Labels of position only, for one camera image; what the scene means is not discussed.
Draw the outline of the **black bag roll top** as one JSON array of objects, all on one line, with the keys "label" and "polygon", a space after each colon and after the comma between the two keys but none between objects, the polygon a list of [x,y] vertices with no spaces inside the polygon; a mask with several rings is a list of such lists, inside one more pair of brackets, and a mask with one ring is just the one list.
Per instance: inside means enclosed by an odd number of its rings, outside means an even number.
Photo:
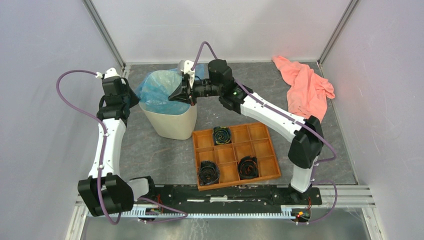
[{"label": "black bag roll top", "polygon": [[212,138],[215,146],[226,145],[232,142],[232,133],[229,127],[216,126],[212,129]]}]

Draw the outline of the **black bag roll right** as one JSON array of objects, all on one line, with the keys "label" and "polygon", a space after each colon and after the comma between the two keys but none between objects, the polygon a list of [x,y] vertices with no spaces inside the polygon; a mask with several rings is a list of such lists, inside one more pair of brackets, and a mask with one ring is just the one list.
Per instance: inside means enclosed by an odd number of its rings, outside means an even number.
[{"label": "black bag roll right", "polygon": [[259,177],[258,160],[254,155],[248,155],[237,163],[237,173],[240,180],[251,180]]}]

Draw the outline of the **blue plastic trash bag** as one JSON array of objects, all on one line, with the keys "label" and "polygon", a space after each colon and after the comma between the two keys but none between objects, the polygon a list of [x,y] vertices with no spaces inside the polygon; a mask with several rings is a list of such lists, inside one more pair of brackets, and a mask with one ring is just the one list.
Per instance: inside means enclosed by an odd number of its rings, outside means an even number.
[{"label": "blue plastic trash bag", "polygon": [[151,71],[134,93],[144,110],[165,115],[181,115],[190,105],[168,100],[169,95],[177,89],[181,81],[182,75],[178,68]]}]

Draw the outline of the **black bag roll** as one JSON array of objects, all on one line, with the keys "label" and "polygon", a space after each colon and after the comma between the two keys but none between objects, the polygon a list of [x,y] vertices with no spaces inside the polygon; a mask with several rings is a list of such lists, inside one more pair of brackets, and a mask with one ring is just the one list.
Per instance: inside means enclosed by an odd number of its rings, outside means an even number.
[{"label": "black bag roll", "polygon": [[226,145],[232,142],[232,133],[229,127],[216,126],[212,129],[212,138],[215,146]]},{"label": "black bag roll", "polygon": [[221,176],[218,165],[210,160],[204,160],[200,162],[197,177],[200,186],[214,185],[219,182]]},{"label": "black bag roll", "polygon": [[251,180],[259,177],[258,160],[254,155],[248,155],[237,163],[237,173],[240,180]]}]

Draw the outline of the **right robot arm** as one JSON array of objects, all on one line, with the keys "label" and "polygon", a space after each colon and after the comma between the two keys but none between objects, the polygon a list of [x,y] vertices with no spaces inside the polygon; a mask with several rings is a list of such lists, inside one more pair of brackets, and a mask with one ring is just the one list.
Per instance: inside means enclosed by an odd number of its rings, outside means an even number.
[{"label": "right robot arm", "polygon": [[168,100],[194,106],[198,98],[217,96],[227,110],[255,119],[279,133],[290,142],[288,159],[293,163],[293,173],[289,199],[295,204],[306,201],[312,186],[313,165],[324,145],[320,120],[315,116],[306,119],[266,101],[234,78],[226,60],[210,61],[206,79],[197,80],[195,68],[196,64],[191,60],[180,61],[181,82]]}]

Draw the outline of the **beige trash bin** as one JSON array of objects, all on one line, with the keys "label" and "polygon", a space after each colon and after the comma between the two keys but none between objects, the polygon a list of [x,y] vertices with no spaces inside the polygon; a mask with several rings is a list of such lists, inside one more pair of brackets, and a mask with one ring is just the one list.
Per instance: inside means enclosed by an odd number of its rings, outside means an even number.
[{"label": "beige trash bin", "polygon": [[198,115],[196,106],[190,105],[180,115],[168,115],[147,111],[138,104],[159,136],[174,140],[187,140],[192,136]]}]

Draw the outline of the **pink cloth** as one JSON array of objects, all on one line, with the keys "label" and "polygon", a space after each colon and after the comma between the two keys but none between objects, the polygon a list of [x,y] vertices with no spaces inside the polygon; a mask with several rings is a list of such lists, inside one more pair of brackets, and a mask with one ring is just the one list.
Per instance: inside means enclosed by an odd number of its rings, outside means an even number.
[{"label": "pink cloth", "polygon": [[305,119],[314,116],[322,121],[328,109],[327,100],[336,97],[329,80],[319,76],[307,64],[282,56],[274,56],[271,60],[290,86],[286,94],[288,112]]}]

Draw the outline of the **orange compartment tray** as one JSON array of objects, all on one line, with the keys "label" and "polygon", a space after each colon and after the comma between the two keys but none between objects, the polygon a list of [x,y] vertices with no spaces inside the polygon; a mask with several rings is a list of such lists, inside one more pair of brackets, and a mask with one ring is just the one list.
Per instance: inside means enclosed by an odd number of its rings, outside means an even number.
[{"label": "orange compartment tray", "polygon": [[[201,185],[197,179],[199,191],[219,189],[236,185],[253,184],[281,177],[281,170],[268,128],[260,123],[247,123],[228,127],[231,140],[227,144],[214,143],[213,130],[197,130],[192,133],[194,147],[194,165],[198,172],[201,163],[210,161],[216,164],[219,177],[217,183]],[[241,179],[238,163],[243,157],[257,158],[258,176]]]}]

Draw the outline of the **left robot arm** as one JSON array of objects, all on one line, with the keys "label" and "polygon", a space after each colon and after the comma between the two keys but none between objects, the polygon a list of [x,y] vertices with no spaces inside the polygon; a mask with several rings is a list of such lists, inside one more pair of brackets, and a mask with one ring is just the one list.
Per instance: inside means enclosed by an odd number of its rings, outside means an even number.
[{"label": "left robot arm", "polygon": [[105,77],[102,88],[104,95],[96,113],[100,122],[95,159],[87,179],[80,180],[77,185],[79,195],[94,217],[131,211],[138,199],[151,204],[157,198],[151,177],[138,177],[128,182],[120,177],[122,140],[130,109],[139,99],[124,77]]}]

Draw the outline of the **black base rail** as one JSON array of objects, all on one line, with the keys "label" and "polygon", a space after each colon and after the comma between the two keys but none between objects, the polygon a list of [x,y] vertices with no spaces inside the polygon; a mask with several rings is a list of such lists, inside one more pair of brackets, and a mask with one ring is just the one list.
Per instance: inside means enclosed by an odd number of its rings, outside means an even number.
[{"label": "black base rail", "polygon": [[306,209],[320,206],[323,201],[319,188],[298,193],[286,185],[237,185],[211,190],[198,190],[195,185],[156,185],[146,198],[167,208],[188,214],[271,214],[281,207]]}]

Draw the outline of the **black bag roll left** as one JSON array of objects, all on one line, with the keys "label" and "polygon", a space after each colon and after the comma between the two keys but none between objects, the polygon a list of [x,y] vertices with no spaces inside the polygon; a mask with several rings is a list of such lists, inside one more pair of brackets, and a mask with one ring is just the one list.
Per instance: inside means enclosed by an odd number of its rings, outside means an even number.
[{"label": "black bag roll left", "polygon": [[214,185],[219,182],[221,176],[218,165],[210,160],[204,160],[200,162],[197,177],[200,186]]}]

